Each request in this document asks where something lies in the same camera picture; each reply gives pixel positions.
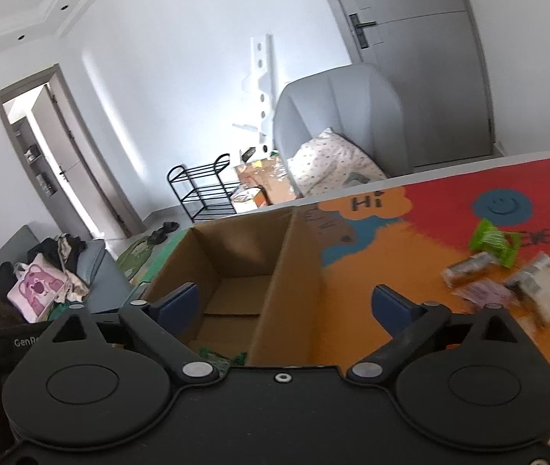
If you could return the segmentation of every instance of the gray armchair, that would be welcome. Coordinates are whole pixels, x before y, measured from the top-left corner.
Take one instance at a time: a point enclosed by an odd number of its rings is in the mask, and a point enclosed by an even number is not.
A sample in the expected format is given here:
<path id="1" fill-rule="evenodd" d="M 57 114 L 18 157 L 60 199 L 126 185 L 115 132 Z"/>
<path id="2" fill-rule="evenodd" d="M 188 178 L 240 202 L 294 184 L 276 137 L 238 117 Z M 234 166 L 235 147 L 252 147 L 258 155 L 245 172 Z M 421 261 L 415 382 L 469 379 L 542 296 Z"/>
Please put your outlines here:
<path id="1" fill-rule="evenodd" d="M 342 66 L 288 84 L 273 119 L 282 160 L 327 127 L 361 148 L 387 175 L 411 172 L 398 95 L 369 63 Z"/>
<path id="2" fill-rule="evenodd" d="M 0 248 L 0 264 L 26 262 L 28 250 L 38 243 L 30 228 L 23 226 Z M 87 248 L 79 255 L 77 275 L 90 287 L 85 306 L 93 313 L 122 306 L 132 291 L 101 239 L 87 242 Z"/>

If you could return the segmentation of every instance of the door frame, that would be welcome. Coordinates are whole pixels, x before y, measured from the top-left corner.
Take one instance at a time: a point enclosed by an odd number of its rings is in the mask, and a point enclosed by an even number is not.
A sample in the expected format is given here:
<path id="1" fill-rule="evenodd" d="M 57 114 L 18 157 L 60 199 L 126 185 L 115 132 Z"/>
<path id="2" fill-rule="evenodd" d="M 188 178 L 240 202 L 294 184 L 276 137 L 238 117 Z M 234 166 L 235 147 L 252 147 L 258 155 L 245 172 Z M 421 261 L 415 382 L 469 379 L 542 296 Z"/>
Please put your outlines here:
<path id="1" fill-rule="evenodd" d="M 484 46 L 481 41 L 480 30 L 477 26 L 475 14 L 473 12 L 473 6 L 471 0 L 463 0 L 466 8 L 466 14 L 468 15 L 469 22 L 471 23 L 471 29 L 473 30 L 473 39 L 475 40 L 475 46 L 477 49 L 478 57 L 480 59 L 481 76 L 484 82 L 484 92 L 486 94 L 486 105 L 488 106 L 488 125 L 490 127 L 490 138 L 493 143 L 493 147 L 496 146 L 496 133 L 494 128 L 494 103 L 493 94 L 490 89 L 490 77 L 488 76 L 488 64 L 486 62 L 486 54 L 484 52 Z M 329 7 L 333 12 L 335 21 L 337 22 L 339 33 L 344 41 L 348 55 L 350 56 L 351 63 L 357 64 L 363 62 L 361 56 L 361 50 L 355 39 L 354 29 L 350 19 L 346 15 L 344 5 L 341 0 L 327 0 Z"/>
<path id="2" fill-rule="evenodd" d="M 73 141 L 72 138 L 69 136 L 69 140 L 71 141 L 73 147 L 75 148 L 75 151 L 77 155 L 79 156 L 80 161 L 84 165 L 84 168 L 94 183 L 94 186 L 98 190 L 98 192 L 101 194 L 101 197 L 103 198 L 105 204 L 107 205 L 108 209 L 110 210 L 111 214 L 114 216 L 114 218 L 119 219 L 120 221 L 118 224 L 122 228 L 122 230 L 125 231 L 126 235 L 128 237 L 134 236 L 135 234 L 140 234 L 146 230 L 146 226 L 144 225 L 142 219 L 139 217 L 131 203 L 129 202 L 128 198 L 124 194 L 124 191 L 118 184 L 118 181 L 112 174 L 112 171 L 109 169 L 109 166 L 107 166 L 107 163 L 103 156 L 101 155 L 101 152 L 94 142 L 94 139 L 92 138 L 92 135 L 90 133 L 90 130 L 88 129 L 88 126 L 86 125 L 84 118 L 81 115 L 81 112 L 79 111 L 79 108 L 77 107 L 75 100 L 73 99 L 72 93 L 70 92 L 70 89 L 68 85 L 66 84 L 66 80 L 64 78 L 64 75 L 62 74 L 62 70 L 60 68 L 59 64 L 54 64 L 50 68 L 47 68 L 43 71 L 40 71 L 38 73 L 35 73 L 29 77 L 26 77 L 25 79 L 19 80 L 18 82 L 15 82 L 8 87 L 5 87 L 3 89 L 0 89 L 0 119 L 2 120 L 2 123 L 4 125 L 4 129 L 6 130 L 10 142 L 15 149 L 19 161 L 21 162 L 21 165 L 23 166 L 23 169 L 25 170 L 26 175 L 28 175 L 29 181 L 31 181 L 32 186 L 38 193 L 39 197 L 45 203 L 46 197 L 44 192 L 41 190 L 38 181 L 36 180 L 36 177 L 34 175 L 34 172 L 31 169 L 31 166 L 29 166 L 25 156 L 21 153 L 19 142 L 17 142 L 16 136 L 14 135 L 10 122 L 8 120 L 8 115 L 5 112 L 3 108 L 3 104 L 10 101 L 13 98 L 16 98 L 17 96 L 26 93 L 27 91 L 30 91 L 34 88 L 37 88 L 41 85 L 44 85 L 48 83 L 52 77 L 56 76 L 57 80 L 60 83 L 60 86 L 62 87 L 63 94 L 68 99 L 69 105 L 71 110 L 73 111 L 75 118 L 80 126 L 80 129 L 82 133 L 84 134 L 84 137 L 86 141 L 88 142 L 88 145 L 90 145 L 97 161 L 101 165 L 103 171 L 107 175 L 107 179 L 111 182 L 115 194 L 118 197 L 118 200 L 120 201 L 122 207 L 124 208 L 126 215 L 122 216 L 119 214 L 119 212 L 114 208 L 112 205 L 112 202 L 110 202 L 107 195 L 104 193 L 103 189 L 101 188 L 98 180 L 96 179 L 96 175 L 91 171 L 91 168 L 88 166 L 88 163 L 84 159 L 84 156 L 77 146 L 77 144 Z M 64 117 L 61 113 L 59 113 L 60 121 L 62 122 L 62 126 L 65 131 L 67 131 L 66 124 L 64 121 Z"/>

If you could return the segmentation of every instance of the speech bubble print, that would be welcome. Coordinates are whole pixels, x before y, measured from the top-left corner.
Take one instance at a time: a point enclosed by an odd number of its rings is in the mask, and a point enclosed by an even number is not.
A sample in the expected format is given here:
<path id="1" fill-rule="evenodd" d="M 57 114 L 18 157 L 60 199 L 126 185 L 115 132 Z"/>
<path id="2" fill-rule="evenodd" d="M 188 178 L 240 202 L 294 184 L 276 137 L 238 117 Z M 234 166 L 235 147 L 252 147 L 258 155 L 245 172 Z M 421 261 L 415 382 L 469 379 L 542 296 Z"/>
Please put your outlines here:
<path id="1" fill-rule="evenodd" d="M 404 187 L 377 190 L 319 203 L 323 211 L 338 211 L 348 220 L 363 220 L 372 216 L 391 219 L 405 215 L 413 208 Z"/>
<path id="2" fill-rule="evenodd" d="M 299 206 L 303 220 L 314 233 L 321 250 L 335 245 L 350 245 L 357 240 L 353 227 L 336 211 L 323 211 L 317 205 Z"/>
<path id="3" fill-rule="evenodd" d="M 473 203 L 473 212 L 496 226 L 517 226 L 533 214 L 531 201 L 512 189 L 493 189 L 480 195 Z"/>

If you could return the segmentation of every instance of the box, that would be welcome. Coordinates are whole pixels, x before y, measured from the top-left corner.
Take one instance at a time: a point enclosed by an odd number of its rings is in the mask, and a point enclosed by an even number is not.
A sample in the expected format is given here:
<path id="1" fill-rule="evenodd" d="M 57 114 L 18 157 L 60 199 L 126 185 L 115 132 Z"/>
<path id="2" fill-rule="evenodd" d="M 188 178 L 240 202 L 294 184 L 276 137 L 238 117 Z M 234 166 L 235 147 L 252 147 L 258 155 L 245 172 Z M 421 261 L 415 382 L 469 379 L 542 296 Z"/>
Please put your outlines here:
<path id="1" fill-rule="evenodd" d="M 243 186 L 241 186 L 239 190 L 232 194 L 230 200 L 232 201 L 232 206 L 234 206 L 236 213 L 245 213 L 269 206 L 262 187 L 243 188 Z"/>
<path id="2" fill-rule="evenodd" d="M 263 187 L 271 205 L 297 199 L 279 155 L 241 164 L 235 169 L 241 184 L 247 187 Z"/>
<path id="3" fill-rule="evenodd" d="M 194 351 L 247 352 L 249 366 L 309 365 L 321 290 L 320 251 L 300 212 L 257 211 L 187 231 L 145 298 L 186 282 L 200 314 L 177 338 Z"/>

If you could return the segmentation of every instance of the pillow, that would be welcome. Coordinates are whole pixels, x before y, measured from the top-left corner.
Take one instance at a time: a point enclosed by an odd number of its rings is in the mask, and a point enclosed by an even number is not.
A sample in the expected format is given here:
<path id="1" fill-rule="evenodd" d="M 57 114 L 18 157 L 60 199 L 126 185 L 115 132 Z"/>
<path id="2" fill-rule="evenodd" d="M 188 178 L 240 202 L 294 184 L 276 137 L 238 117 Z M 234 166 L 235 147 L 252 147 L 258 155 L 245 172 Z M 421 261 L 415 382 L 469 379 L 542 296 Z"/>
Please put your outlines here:
<path id="1" fill-rule="evenodd" d="M 386 178 L 372 159 L 330 127 L 302 144 L 288 159 L 288 169 L 304 196 Z"/>

